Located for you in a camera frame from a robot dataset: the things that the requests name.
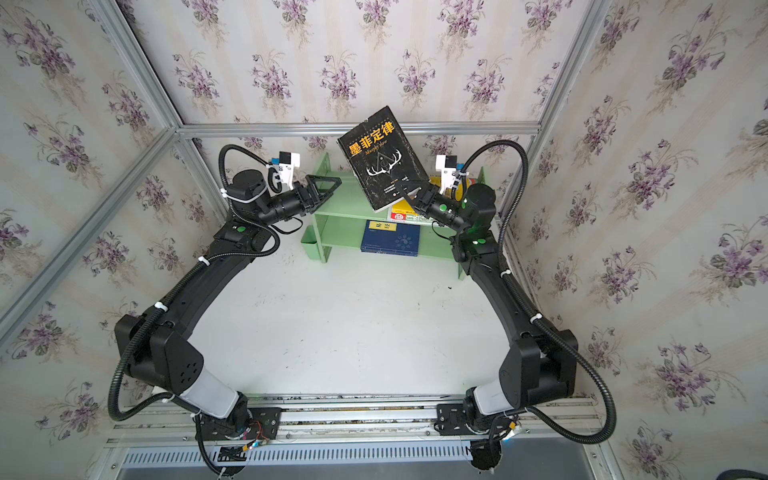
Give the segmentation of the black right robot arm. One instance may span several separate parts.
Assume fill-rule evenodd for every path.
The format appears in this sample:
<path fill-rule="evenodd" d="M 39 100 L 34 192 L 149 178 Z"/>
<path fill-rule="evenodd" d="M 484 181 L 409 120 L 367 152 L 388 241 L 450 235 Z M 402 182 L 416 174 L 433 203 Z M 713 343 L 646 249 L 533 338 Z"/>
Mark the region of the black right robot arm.
<path fill-rule="evenodd" d="M 399 181 L 395 188 L 414 211 L 455 232 L 449 238 L 453 258 L 486 296 L 508 341 L 509 350 L 496 378 L 467 391 L 464 408 L 468 426 L 486 433 L 498 414 L 572 395 L 576 359 L 545 331 L 552 331 L 574 349 L 578 342 L 570 331 L 558 330 L 545 318 L 538 324 L 531 322 L 538 311 L 508 269 L 502 244 L 491 231 L 496 215 L 495 191 L 474 184 L 464 199 L 457 201 L 427 182 Z"/>

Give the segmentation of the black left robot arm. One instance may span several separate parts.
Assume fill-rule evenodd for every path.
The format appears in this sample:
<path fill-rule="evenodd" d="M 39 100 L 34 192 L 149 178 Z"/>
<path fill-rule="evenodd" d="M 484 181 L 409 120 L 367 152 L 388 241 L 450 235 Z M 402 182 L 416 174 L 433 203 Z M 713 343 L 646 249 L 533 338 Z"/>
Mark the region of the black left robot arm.
<path fill-rule="evenodd" d="M 314 213 L 341 186 L 338 177 L 309 175 L 285 192 L 271 194 L 254 169 L 225 180 L 229 206 L 225 224 L 205 255 L 141 315 L 124 315 L 115 325 L 120 359 L 110 382 L 107 409 L 126 421 L 151 404 L 167 400 L 227 438 L 240 438 L 252 416 L 246 396 L 219 380 L 189 339 L 222 290 L 257 258 L 280 247 L 276 224 Z"/>

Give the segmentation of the yellow book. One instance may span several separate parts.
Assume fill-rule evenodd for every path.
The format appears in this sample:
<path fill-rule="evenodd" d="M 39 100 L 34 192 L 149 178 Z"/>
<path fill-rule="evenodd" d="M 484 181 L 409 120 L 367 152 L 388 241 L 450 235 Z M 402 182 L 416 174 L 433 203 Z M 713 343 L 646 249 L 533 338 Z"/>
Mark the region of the yellow book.
<path fill-rule="evenodd" d="M 474 184 L 476 179 L 470 178 L 468 180 L 468 185 L 471 186 Z M 441 184 L 441 176 L 430 176 L 430 183 L 438 186 L 439 188 L 442 187 Z M 453 183 L 452 181 L 449 183 L 448 187 L 446 187 L 445 191 L 442 193 L 445 196 L 450 196 L 452 193 L 454 193 L 454 188 L 452 187 Z M 461 182 L 459 181 L 458 186 L 456 187 L 456 199 L 460 199 L 463 196 L 464 188 L 461 185 Z M 387 211 L 387 217 L 388 220 L 394 221 L 394 222 L 400 222 L 400 223 L 407 223 L 407 224 L 414 224 L 414 225 L 429 225 L 432 221 L 432 219 L 422 216 L 418 213 L 416 213 L 412 207 L 407 203 L 406 200 L 400 200 L 397 203 L 393 204 L 389 207 Z"/>

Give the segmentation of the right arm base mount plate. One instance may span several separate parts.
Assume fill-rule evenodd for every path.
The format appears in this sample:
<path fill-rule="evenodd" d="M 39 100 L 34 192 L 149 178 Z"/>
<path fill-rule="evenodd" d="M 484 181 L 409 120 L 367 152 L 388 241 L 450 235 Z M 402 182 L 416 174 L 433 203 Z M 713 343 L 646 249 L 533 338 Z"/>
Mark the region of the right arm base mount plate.
<path fill-rule="evenodd" d="M 440 436 L 475 435 L 468 423 L 467 413 L 462 403 L 441 403 L 436 406 L 434 429 Z"/>

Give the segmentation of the dark blue book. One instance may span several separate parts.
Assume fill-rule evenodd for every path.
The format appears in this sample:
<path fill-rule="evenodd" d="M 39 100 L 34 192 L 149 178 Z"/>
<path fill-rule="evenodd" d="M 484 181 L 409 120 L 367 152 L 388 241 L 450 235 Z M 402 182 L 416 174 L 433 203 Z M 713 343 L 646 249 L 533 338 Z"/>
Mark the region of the dark blue book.
<path fill-rule="evenodd" d="M 420 232 L 417 225 L 368 220 L 360 250 L 364 253 L 416 257 Z"/>

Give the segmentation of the black book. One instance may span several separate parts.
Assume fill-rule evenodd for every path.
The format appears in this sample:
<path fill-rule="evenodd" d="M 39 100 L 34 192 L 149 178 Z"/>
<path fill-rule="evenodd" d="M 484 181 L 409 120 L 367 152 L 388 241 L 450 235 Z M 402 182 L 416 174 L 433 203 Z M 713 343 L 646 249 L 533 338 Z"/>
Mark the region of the black book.
<path fill-rule="evenodd" d="M 401 199 L 395 182 L 429 180 L 389 106 L 340 136 L 337 144 L 374 212 Z"/>

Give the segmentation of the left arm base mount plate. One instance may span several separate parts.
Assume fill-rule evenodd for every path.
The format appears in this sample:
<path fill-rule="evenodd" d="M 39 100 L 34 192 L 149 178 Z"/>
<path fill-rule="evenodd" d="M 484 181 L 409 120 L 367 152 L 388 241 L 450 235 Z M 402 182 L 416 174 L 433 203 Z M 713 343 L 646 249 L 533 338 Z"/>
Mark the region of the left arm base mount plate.
<path fill-rule="evenodd" d="M 246 424 L 238 440 L 276 440 L 283 410 L 279 407 L 247 409 Z"/>

